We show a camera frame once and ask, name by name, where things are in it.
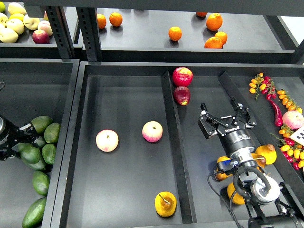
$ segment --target pink apple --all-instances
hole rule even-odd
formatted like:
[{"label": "pink apple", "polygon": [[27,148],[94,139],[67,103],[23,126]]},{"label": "pink apple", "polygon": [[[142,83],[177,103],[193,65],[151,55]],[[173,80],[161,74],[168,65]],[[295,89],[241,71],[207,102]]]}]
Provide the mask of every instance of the pink apple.
[{"label": "pink apple", "polygon": [[173,83],[176,86],[189,86],[193,79],[193,73],[186,67],[176,68],[173,72]]},{"label": "pink apple", "polygon": [[46,31],[49,37],[53,35],[51,25],[50,25],[49,21],[47,21],[47,20],[43,20],[43,21],[39,22],[38,29]]},{"label": "pink apple", "polygon": [[161,139],[162,126],[159,122],[150,121],[142,128],[142,135],[148,142],[154,143]]},{"label": "pink apple", "polygon": [[36,44],[49,44],[49,37],[47,32],[41,29],[35,30],[33,33],[33,41]]},{"label": "pink apple", "polygon": [[102,130],[96,136],[97,147],[104,152],[111,152],[115,150],[118,145],[118,135],[112,130]]},{"label": "pink apple", "polygon": [[283,123],[286,124],[291,130],[298,129],[304,125],[304,117],[297,110],[292,110],[284,113]]}]

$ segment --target orange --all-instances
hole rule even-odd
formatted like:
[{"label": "orange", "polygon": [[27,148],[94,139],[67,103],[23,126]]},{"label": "orange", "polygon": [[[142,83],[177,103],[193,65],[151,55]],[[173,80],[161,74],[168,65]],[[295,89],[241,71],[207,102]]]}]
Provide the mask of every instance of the orange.
[{"label": "orange", "polygon": [[214,36],[220,38],[223,45],[226,44],[228,36],[225,32],[217,32]]},{"label": "orange", "polygon": [[105,16],[102,14],[97,14],[97,21],[98,21],[98,27],[100,29],[104,29],[106,26],[106,19]]},{"label": "orange", "polygon": [[211,37],[205,43],[205,48],[218,48],[221,49],[223,47],[223,42],[218,37]]},{"label": "orange", "polygon": [[[227,187],[227,194],[229,196],[229,199],[231,198],[234,191],[235,191],[235,187],[234,187],[233,183],[230,183]],[[235,204],[238,204],[238,205],[245,204],[244,198],[241,195],[239,195],[238,193],[236,193],[234,195],[232,202],[234,202]]]},{"label": "orange", "polygon": [[205,17],[207,15],[207,12],[196,12],[196,15],[199,17]]},{"label": "orange", "polygon": [[219,13],[212,13],[206,21],[206,26],[211,31],[218,30],[223,24],[223,18]]},{"label": "orange", "polygon": [[118,27],[122,24],[122,22],[123,22],[123,17],[120,13],[115,12],[110,15],[110,23],[113,26]]},{"label": "orange", "polygon": [[168,35],[169,35],[171,40],[178,41],[182,36],[182,32],[181,32],[181,29],[179,27],[174,26],[174,27],[171,27],[169,29]]}]

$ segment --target cable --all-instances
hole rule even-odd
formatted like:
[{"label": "cable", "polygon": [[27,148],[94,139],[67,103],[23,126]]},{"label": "cable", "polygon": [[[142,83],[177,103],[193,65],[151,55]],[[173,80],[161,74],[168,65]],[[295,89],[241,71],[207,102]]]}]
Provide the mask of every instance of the cable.
[{"label": "cable", "polygon": [[214,172],[214,173],[210,173],[207,177],[207,182],[208,182],[208,185],[210,186],[210,188],[214,191],[214,193],[220,198],[220,200],[225,204],[226,208],[228,209],[228,212],[229,214],[231,215],[231,217],[233,218],[233,220],[235,221],[236,225],[238,228],[244,228],[241,224],[239,224],[237,218],[235,217],[234,215],[234,212],[232,211],[231,207],[227,204],[227,202],[224,200],[224,198],[213,188],[213,186],[211,185],[211,182],[210,182],[210,177],[212,175],[216,175],[218,173],[221,173],[221,171],[218,171],[218,172]]}]

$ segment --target red apple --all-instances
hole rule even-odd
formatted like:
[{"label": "red apple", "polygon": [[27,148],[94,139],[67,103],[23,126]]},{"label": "red apple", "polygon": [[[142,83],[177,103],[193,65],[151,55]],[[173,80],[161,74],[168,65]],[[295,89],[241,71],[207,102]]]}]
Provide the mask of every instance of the red apple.
[{"label": "red apple", "polygon": [[304,125],[304,117],[297,110],[288,111],[283,115],[283,123],[291,130],[298,129]]},{"label": "red apple", "polygon": [[142,135],[150,143],[157,142],[162,137],[162,126],[159,122],[150,121],[142,128]]},{"label": "red apple", "polygon": [[33,33],[33,41],[36,44],[49,44],[49,37],[47,32],[41,29],[35,30]]},{"label": "red apple", "polygon": [[185,86],[176,87],[173,92],[173,97],[179,105],[187,105],[190,101],[190,90]]},{"label": "red apple", "polygon": [[111,152],[115,150],[118,145],[118,135],[112,130],[102,130],[96,136],[97,147],[104,152]]},{"label": "red apple", "polygon": [[173,72],[173,83],[176,86],[189,86],[193,79],[191,70],[185,67],[176,68]]}]

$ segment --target pale yellow apple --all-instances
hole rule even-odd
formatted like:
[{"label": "pale yellow apple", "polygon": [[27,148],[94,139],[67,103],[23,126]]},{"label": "pale yellow apple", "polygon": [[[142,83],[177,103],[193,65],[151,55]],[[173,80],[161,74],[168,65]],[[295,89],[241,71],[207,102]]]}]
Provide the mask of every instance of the pale yellow apple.
[{"label": "pale yellow apple", "polygon": [[3,43],[15,43],[18,37],[18,34],[10,28],[0,30],[0,40]]},{"label": "pale yellow apple", "polygon": [[118,135],[112,130],[102,130],[96,136],[97,147],[104,152],[111,152],[115,150],[118,145]]},{"label": "pale yellow apple", "polygon": [[27,11],[25,10],[25,8],[20,5],[19,3],[16,2],[11,2],[8,6],[8,12],[10,14],[15,14],[15,13],[21,13],[23,15],[26,15]]},{"label": "pale yellow apple", "polygon": [[24,24],[19,19],[11,19],[6,22],[6,27],[11,28],[15,32],[17,32],[18,35],[22,34],[24,32]]},{"label": "pale yellow apple", "polygon": [[162,125],[159,122],[150,121],[143,126],[142,135],[150,143],[157,142],[162,137]]},{"label": "pale yellow apple", "polygon": [[8,17],[4,13],[0,13],[0,24],[6,26],[8,20]]},{"label": "pale yellow apple", "polygon": [[40,22],[39,18],[30,18],[28,16],[28,14],[25,15],[24,18],[23,18],[23,24],[24,24],[24,26],[27,27],[30,30],[36,30],[36,29],[38,29],[39,22]]},{"label": "pale yellow apple", "polygon": [[47,20],[43,20],[43,21],[39,22],[38,29],[46,31],[49,37],[53,34],[51,25],[50,25],[49,21],[47,21]]}]

